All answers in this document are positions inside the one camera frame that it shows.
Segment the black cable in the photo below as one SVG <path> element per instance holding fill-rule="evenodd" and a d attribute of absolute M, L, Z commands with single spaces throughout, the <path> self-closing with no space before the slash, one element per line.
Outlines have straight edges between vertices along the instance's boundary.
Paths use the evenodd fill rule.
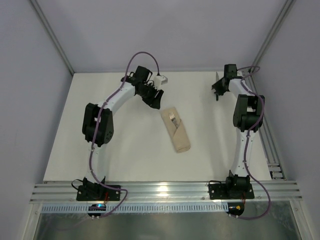
<path fill-rule="evenodd" d="M 72 182 L 71 182 L 71 186 L 75 189 L 75 190 L 79 190 L 77 187 L 75 187 L 75 185 L 74 185 L 74 181 L 79 181 L 79 182 L 81 182 L 81 183 L 83 183 L 83 181 L 82 180 L 80 180 L 80 179 L 75 179 L 75 180 L 73 180 Z"/>

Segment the metal fork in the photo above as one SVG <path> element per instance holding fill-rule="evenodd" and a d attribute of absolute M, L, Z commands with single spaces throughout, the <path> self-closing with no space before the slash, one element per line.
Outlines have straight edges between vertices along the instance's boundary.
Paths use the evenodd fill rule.
<path fill-rule="evenodd" d="M 179 127 L 178 123 L 177 123 L 177 120 L 176 120 L 176 117 L 174 115 L 174 113 L 171 111 L 169 112 L 169 118 L 171 120 L 171 122 L 173 122 L 173 124 L 175 125 L 176 128 Z"/>

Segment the white table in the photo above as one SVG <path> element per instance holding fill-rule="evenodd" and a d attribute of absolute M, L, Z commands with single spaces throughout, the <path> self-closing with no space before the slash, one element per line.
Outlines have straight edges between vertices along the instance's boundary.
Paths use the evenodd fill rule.
<path fill-rule="evenodd" d="M 234 160 L 236 98 L 226 93 L 216 101 L 211 85 L 215 72 L 163 72 L 161 109 L 176 107 L 191 149 L 176 153 L 158 110 L 140 96 L 127 101 L 113 118 L 114 135 L 107 146 L 109 181 L 224 180 Z M 82 179 L 88 168 L 89 143 L 82 134 L 85 107 L 116 90 L 124 73 L 76 73 L 65 103 L 44 181 Z M 270 180 L 260 136 L 255 137 L 251 172 Z"/>

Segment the gray wall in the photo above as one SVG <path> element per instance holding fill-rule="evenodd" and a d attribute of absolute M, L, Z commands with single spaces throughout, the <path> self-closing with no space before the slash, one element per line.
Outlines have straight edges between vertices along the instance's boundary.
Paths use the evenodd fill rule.
<path fill-rule="evenodd" d="M 27 0 L 0 2 L 0 239 L 21 233 L 71 75 Z"/>
<path fill-rule="evenodd" d="M 117 72 L 138 51 L 154 54 L 163 71 L 246 66 L 284 0 L 38 2 L 76 72 Z M 135 63 L 154 69 L 145 56 Z"/>
<path fill-rule="evenodd" d="M 289 179 L 314 223 L 320 208 L 320 2 L 296 1 L 256 75 Z"/>

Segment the beige napkin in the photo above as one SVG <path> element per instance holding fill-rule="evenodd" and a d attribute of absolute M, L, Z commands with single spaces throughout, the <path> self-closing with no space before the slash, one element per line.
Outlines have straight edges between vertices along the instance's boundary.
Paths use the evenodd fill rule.
<path fill-rule="evenodd" d="M 170 120 L 169 113 L 172 112 L 175 116 L 178 128 Z M 161 117 L 169 132 L 172 143 L 177 153 L 188 151 L 191 147 L 190 141 L 184 126 L 184 122 L 180 119 L 179 114 L 175 107 L 171 107 L 161 111 Z"/>

